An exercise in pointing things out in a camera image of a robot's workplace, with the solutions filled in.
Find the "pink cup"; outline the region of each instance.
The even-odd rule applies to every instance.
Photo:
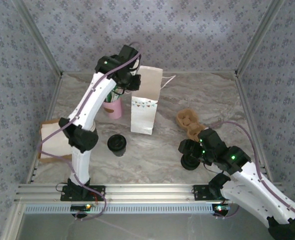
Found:
[[[113,102],[104,101],[102,105],[110,119],[119,119],[122,117],[122,102],[120,97]]]

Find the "gray marble surface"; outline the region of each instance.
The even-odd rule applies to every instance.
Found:
[[[53,118],[67,117],[81,100],[91,74],[64,74]],[[248,128],[233,75],[211,73],[180,73],[161,90],[152,135],[130,132],[131,95],[122,96],[123,116],[109,119],[101,108],[95,118],[98,144],[90,159],[91,182],[96,184],[195,184],[207,183],[216,174],[200,165],[194,171],[185,170],[180,163],[180,142],[186,132],[177,126],[176,113],[194,109],[205,125],[220,121],[235,121]],[[253,151],[242,130],[231,124],[216,128],[228,146],[241,147],[253,158]],[[114,156],[107,147],[108,138],[122,134],[127,141],[122,157]],[[208,167],[219,171],[215,166]],[[65,182],[70,169],[65,163],[39,163],[34,183]]]

